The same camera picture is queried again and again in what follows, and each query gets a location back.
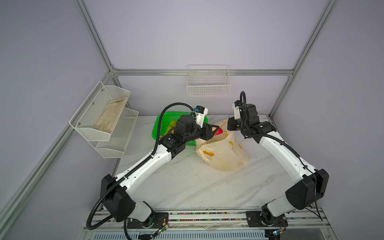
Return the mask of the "red fake apple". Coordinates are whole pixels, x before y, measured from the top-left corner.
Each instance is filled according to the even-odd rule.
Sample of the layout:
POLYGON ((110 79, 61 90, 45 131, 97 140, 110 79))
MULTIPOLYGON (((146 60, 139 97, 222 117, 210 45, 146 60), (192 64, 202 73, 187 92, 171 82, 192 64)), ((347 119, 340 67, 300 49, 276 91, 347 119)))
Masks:
POLYGON ((215 133, 215 136, 216 135, 220 135, 220 134, 222 134, 223 133, 223 130, 221 129, 221 128, 218 128, 218 130, 216 131, 216 133, 215 133))

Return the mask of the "banana print plastic bag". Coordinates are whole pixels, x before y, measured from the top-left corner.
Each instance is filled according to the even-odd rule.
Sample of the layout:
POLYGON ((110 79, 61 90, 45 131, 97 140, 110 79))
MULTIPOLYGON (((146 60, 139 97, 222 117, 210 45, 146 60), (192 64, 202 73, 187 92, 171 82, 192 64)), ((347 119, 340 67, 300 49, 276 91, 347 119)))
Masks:
POLYGON ((244 148, 235 140, 235 132, 228 131, 228 121, 216 123, 222 133, 211 140, 196 140, 196 153, 212 168, 229 172, 242 168, 249 163, 244 148))

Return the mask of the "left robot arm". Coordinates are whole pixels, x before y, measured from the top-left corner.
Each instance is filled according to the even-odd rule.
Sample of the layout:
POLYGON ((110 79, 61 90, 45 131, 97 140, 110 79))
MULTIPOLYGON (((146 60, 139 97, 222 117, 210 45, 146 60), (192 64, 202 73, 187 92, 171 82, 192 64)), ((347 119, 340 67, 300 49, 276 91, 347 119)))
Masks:
POLYGON ((168 163, 185 150, 187 143, 195 140, 210 140, 219 127, 205 122, 208 108, 180 103, 190 109, 189 114, 180 116, 175 127, 166 135, 161 135, 161 125, 166 111, 178 106, 173 103, 166 106, 159 115, 154 148, 145 157, 119 175, 107 175, 102 180, 101 196, 92 208, 87 221, 87 230, 99 228, 111 219, 116 222, 133 219, 147 222, 154 210, 145 202, 134 201, 131 194, 162 165, 168 163))

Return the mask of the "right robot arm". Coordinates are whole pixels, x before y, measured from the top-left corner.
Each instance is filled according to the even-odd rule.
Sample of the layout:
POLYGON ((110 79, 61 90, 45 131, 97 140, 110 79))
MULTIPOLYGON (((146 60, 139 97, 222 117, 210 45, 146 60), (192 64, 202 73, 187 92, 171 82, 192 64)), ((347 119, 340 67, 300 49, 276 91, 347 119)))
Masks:
POLYGON ((262 206, 260 222, 274 225, 280 217, 294 210, 303 210, 324 197, 329 174, 316 169, 289 146, 278 130, 268 121, 261 122, 257 108, 247 102, 246 93, 240 93, 234 102, 234 116, 228 119, 228 130, 239 131, 245 139, 253 139, 281 164, 294 185, 283 195, 262 206))

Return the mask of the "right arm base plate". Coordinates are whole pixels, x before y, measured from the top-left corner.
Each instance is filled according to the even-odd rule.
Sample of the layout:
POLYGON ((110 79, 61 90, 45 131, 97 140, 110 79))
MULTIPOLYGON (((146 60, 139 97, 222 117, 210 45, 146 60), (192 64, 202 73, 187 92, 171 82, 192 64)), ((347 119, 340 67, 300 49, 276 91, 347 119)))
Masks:
POLYGON ((285 215, 271 216, 263 211, 247 211, 246 220, 249 227, 286 227, 288 225, 285 215))

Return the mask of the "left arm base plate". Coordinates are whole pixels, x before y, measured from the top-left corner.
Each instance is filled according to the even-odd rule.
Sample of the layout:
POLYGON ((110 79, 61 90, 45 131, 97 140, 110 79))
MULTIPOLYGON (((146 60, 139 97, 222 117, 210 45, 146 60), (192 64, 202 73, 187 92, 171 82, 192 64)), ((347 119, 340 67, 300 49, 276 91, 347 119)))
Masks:
POLYGON ((139 220, 127 219, 127 229, 160 229, 169 221, 168 212, 155 212, 150 215, 147 220, 140 222, 139 220))

